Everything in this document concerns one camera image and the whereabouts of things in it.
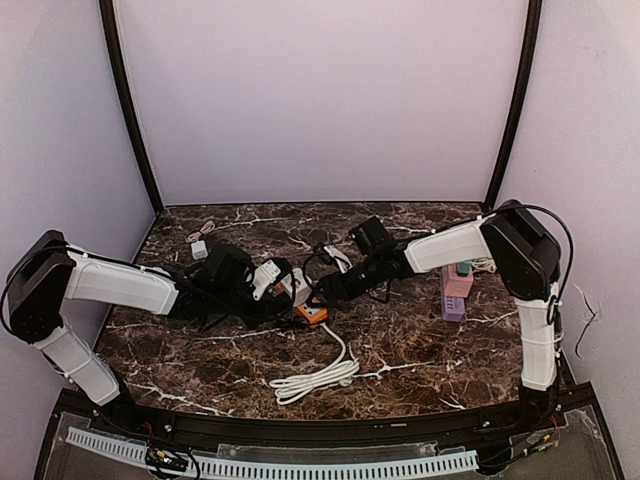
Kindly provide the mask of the white cube adapter with sticker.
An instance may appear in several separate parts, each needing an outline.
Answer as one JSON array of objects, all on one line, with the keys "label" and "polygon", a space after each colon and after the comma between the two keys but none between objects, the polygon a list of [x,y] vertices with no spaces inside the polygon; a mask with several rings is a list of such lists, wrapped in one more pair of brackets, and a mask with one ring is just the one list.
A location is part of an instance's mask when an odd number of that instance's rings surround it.
[{"label": "white cube adapter with sticker", "polygon": [[306,302],[311,295],[312,287],[305,279],[301,268],[293,269],[294,284],[295,284],[295,298],[293,305],[298,307]]}]

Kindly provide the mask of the orange power strip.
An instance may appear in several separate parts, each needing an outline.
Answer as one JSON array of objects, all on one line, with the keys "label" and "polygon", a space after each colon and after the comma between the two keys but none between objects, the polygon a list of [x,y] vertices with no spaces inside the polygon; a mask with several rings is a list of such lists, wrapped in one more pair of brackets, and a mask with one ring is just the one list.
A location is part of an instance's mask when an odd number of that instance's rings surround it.
[{"label": "orange power strip", "polygon": [[[286,292],[288,295],[292,294],[291,281],[289,278],[285,278],[279,284],[276,285],[275,291],[277,293]],[[293,308],[293,312],[300,320],[309,326],[311,329],[316,329],[321,326],[329,318],[329,312],[327,308],[310,307],[305,303],[301,303]]]}]

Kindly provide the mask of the white USB charger with cable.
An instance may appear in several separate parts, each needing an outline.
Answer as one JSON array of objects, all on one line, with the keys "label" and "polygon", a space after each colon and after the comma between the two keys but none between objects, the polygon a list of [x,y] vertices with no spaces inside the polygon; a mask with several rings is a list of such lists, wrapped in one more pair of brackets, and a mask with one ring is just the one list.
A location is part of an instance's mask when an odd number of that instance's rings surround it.
[{"label": "white USB charger with cable", "polygon": [[196,232],[187,236],[186,241],[190,245],[191,255],[194,260],[203,260],[208,256],[204,237],[212,233],[215,227],[213,220],[207,220]]}]

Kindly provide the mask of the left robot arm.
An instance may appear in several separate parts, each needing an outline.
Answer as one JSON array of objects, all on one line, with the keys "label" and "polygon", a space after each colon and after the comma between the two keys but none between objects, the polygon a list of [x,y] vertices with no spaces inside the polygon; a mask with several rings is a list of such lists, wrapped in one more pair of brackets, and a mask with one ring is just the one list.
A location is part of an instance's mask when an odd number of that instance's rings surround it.
[{"label": "left robot arm", "polygon": [[172,319],[235,316],[249,327],[290,313],[299,288],[291,264],[273,257],[255,265],[226,243],[181,272],[103,257],[45,232],[13,267],[1,294],[1,325],[34,346],[97,406],[125,398],[114,371],[72,330],[65,301],[124,306]]}]

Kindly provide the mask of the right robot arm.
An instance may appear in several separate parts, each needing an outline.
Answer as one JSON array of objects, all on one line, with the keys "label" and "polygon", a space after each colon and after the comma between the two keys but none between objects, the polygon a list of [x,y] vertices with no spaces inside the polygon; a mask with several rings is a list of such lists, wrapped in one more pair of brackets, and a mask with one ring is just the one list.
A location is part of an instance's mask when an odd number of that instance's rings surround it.
[{"label": "right robot arm", "polygon": [[404,239],[394,237],[379,218],[372,217],[349,233],[363,261],[320,278],[307,303],[332,307],[383,283],[490,259],[519,316],[521,388],[526,394],[548,394],[558,378],[560,306],[572,263],[561,259],[559,242],[536,218],[540,210],[509,200],[485,215]]}]

